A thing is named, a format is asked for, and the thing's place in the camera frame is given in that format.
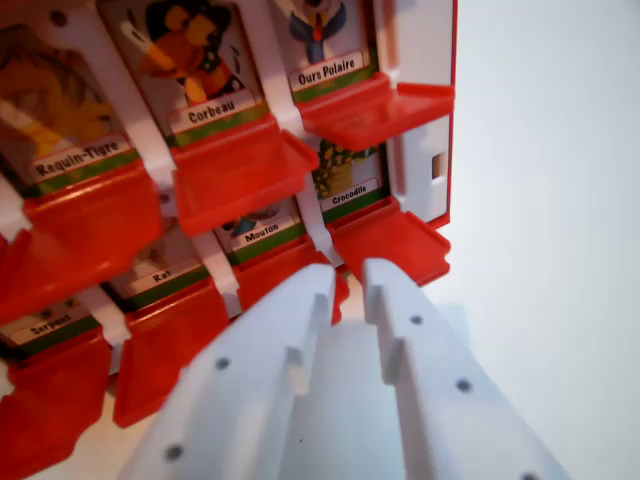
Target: hole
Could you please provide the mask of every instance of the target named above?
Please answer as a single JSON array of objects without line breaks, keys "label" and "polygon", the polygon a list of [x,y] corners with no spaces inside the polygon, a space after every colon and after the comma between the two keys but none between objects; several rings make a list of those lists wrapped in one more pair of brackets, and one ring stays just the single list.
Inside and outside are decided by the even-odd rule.
[{"label": "hole", "polygon": [[171,445],[164,451],[164,458],[167,462],[173,462],[179,459],[183,452],[181,445]]},{"label": "hole", "polygon": [[216,361],[216,368],[218,370],[224,370],[225,368],[227,368],[229,366],[230,363],[231,363],[231,361],[228,358],[225,358],[225,357],[219,358]]},{"label": "hole", "polygon": [[[471,382],[469,380],[467,380],[466,378],[461,378],[460,380],[458,380],[456,382],[456,387],[458,388],[458,390],[460,390],[461,392],[470,392],[471,391]],[[532,479],[532,478],[524,478],[523,480],[536,480],[536,479]]]},{"label": "hole", "polygon": [[431,159],[431,179],[444,177],[447,174],[447,152],[442,152]]},{"label": "hole", "polygon": [[56,27],[64,27],[67,24],[67,16],[60,10],[54,10],[49,14],[49,20]]}]

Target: red plastic flap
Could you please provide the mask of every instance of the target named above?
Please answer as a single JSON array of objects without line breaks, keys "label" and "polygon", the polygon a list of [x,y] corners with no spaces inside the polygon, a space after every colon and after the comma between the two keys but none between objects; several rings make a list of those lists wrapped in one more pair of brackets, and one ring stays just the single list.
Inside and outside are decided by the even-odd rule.
[{"label": "red plastic flap", "polygon": [[155,186],[141,161],[27,200],[25,213],[33,227],[0,259],[0,324],[126,271],[162,234]]},{"label": "red plastic flap", "polygon": [[400,211],[394,197],[327,225],[333,244],[354,275],[363,281],[366,258],[386,258],[404,270],[418,285],[449,271],[445,260],[450,244],[410,212]]},{"label": "red plastic flap", "polygon": [[127,427],[156,412],[180,369],[229,324],[224,301],[211,279],[129,316],[131,338],[124,343],[113,419]]},{"label": "red plastic flap", "polygon": [[350,150],[363,150],[453,112],[453,86],[399,83],[383,73],[298,103],[304,128]]},{"label": "red plastic flap", "polygon": [[174,156],[180,223],[192,236],[294,195],[318,166],[317,153],[271,115]]},{"label": "red plastic flap", "polygon": [[[305,235],[235,267],[236,278],[240,284],[238,297],[242,309],[247,310],[281,282],[312,263],[328,265],[329,260],[315,249],[311,239]],[[334,324],[341,318],[340,304],[349,296],[347,282],[342,275],[336,276]]]},{"label": "red plastic flap", "polygon": [[111,358],[101,331],[9,369],[15,390],[0,402],[0,478],[23,478],[64,460],[100,418]]},{"label": "red plastic flap", "polygon": [[2,0],[0,1],[0,11],[9,12],[11,10],[17,10],[18,8],[24,8],[27,5],[36,3],[37,0]]}]

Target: cartoon animal illustration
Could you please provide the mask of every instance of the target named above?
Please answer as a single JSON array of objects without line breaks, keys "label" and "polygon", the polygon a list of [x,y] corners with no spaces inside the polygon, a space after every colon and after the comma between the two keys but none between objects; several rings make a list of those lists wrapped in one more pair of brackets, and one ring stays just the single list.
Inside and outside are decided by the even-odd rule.
[{"label": "cartoon animal illustration", "polygon": [[[162,228],[164,235],[173,228],[178,226],[176,217],[164,217],[162,219]],[[136,279],[147,275],[149,267],[157,270],[166,270],[169,268],[169,262],[165,258],[165,241],[164,236],[159,238],[150,245],[140,250],[133,262],[133,272]]]},{"label": "cartoon animal illustration", "polygon": [[255,212],[251,212],[244,217],[234,220],[233,222],[225,223],[222,226],[222,229],[227,232],[231,232],[232,237],[237,237],[238,235],[250,232],[256,228],[259,221],[264,222],[265,220],[275,217],[279,211],[280,206],[278,204],[274,204],[269,207],[256,210]]},{"label": "cartoon animal illustration", "polygon": [[0,138],[30,141],[42,157],[107,133],[113,110],[70,66],[79,58],[22,46],[0,52]]},{"label": "cartoon animal illustration", "polygon": [[351,188],[353,162],[362,162],[376,151],[376,147],[370,147],[354,152],[322,139],[318,150],[320,166],[311,173],[318,198],[331,197]]},{"label": "cartoon animal illustration", "polygon": [[294,12],[289,17],[289,33],[296,40],[306,45],[309,63],[318,63],[324,60],[324,41],[331,38],[344,27],[347,21],[347,11],[340,2],[337,12],[335,0],[296,0],[299,11],[306,18],[299,18]]},{"label": "cartoon animal illustration", "polygon": [[208,0],[165,0],[145,10],[150,39],[131,12],[121,29],[144,53],[140,73],[175,78],[191,103],[201,103],[244,88],[219,54],[231,19],[229,8]]}]

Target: toy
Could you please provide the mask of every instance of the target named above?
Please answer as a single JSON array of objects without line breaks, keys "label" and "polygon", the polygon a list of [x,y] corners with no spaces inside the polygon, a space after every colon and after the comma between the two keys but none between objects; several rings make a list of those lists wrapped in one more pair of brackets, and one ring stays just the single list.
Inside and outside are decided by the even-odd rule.
[{"label": "toy", "polygon": [[[364,268],[369,325],[330,329],[335,273],[300,270],[183,370],[120,477],[568,480],[416,284],[383,259]],[[357,394],[382,382],[384,402]]]},{"label": "toy", "polygon": [[[364,259],[383,257],[420,284],[448,271],[449,244],[434,229],[448,221],[455,1],[405,3],[0,3],[0,28],[23,25],[92,74],[91,90],[74,90],[90,93],[84,120],[38,135],[42,151],[58,137],[126,142],[91,144],[101,161],[123,159],[118,168],[77,181],[64,172],[67,183],[27,199],[0,148],[0,325],[70,296],[100,324],[11,367],[0,426],[43,441],[0,451],[10,475],[72,451],[101,412],[110,372],[118,425],[157,411],[182,367],[307,265],[363,280]],[[294,17],[313,24],[313,40],[295,19],[292,35]],[[416,44],[433,48],[405,60]],[[191,247],[169,258],[166,237],[179,231]],[[334,323],[347,295],[338,277]],[[37,401],[23,408],[25,398]]]}]

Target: red plastic casing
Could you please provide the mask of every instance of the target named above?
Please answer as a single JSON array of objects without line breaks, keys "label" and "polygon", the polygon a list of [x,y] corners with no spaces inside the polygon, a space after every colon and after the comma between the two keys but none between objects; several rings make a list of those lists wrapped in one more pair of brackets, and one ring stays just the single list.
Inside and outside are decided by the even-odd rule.
[{"label": "red plastic casing", "polygon": [[162,234],[142,162],[24,203],[33,227],[2,249],[0,325],[125,272]]},{"label": "red plastic casing", "polygon": [[156,412],[180,369],[229,325],[210,278],[127,315],[125,321],[131,338],[122,349],[113,412],[121,427]]},{"label": "red plastic casing", "polygon": [[449,271],[447,239],[387,197],[327,225],[333,244],[360,282],[366,258],[392,261],[418,285]]},{"label": "red plastic casing", "polygon": [[173,155],[180,223],[191,236],[296,194],[319,163],[272,115],[175,148]]},{"label": "red plastic casing", "polygon": [[399,83],[393,89],[378,72],[298,108],[306,131],[358,151],[451,114],[454,97],[452,86]]},{"label": "red plastic casing", "polygon": [[[238,298],[242,309],[247,310],[281,282],[313,263],[328,265],[329,260],[316,250],[309,236],[305,235],[234,267],[240,284]],[[347,282],[342,275],[336,275],[334,324],[341,318],[340,304],[349,296]]]},{"label": "red plastic casing", "polygon": [[12,365],[0,401],[0,478],[32,475],[73,452],[102,415],[111,348],[96,328]]}]

